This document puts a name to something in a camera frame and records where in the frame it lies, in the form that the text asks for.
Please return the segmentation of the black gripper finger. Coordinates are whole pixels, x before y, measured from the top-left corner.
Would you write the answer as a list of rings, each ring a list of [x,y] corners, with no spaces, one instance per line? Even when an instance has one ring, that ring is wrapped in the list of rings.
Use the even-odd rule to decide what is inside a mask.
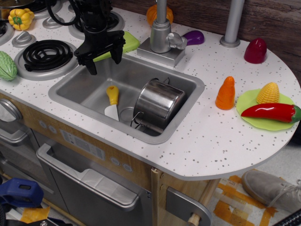
[[[116,64],[119,64],[122,59],[123,46],[113,47],[111,49],[111,57]]]
[[[93,60],[90,60],[90,59],[85,60],[84,65],[86,66],[86,68],[88,69],[88,71],[91,75],[97,75],[96,66],[95,66],[95,63],[93,62]]]

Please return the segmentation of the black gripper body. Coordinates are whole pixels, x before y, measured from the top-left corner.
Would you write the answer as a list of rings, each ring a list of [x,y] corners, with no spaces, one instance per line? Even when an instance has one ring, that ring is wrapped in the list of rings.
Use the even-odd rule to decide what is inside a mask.
[[[85,31],[85,40],[78,47],[74,55],[80,65],[84,65],[85,60],[94,60],[95,58],[110,52],[113,47],[124,46],[126,41],[125,32],[118,31],[102,31],[91,33]]]

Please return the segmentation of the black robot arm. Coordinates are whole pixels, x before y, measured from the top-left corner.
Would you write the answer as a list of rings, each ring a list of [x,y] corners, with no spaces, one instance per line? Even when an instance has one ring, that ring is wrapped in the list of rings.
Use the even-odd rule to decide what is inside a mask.
[[[109,2],[104,0],[75,0],[71,2],[76,19],[81,21],[84,42],[74,52],[79,65],[85,66],[91,75],[97,70],[94,59],[109,52],[113,61],[119,64],[126,43],[124,31],[107,31],[107,19],[103,12]]]

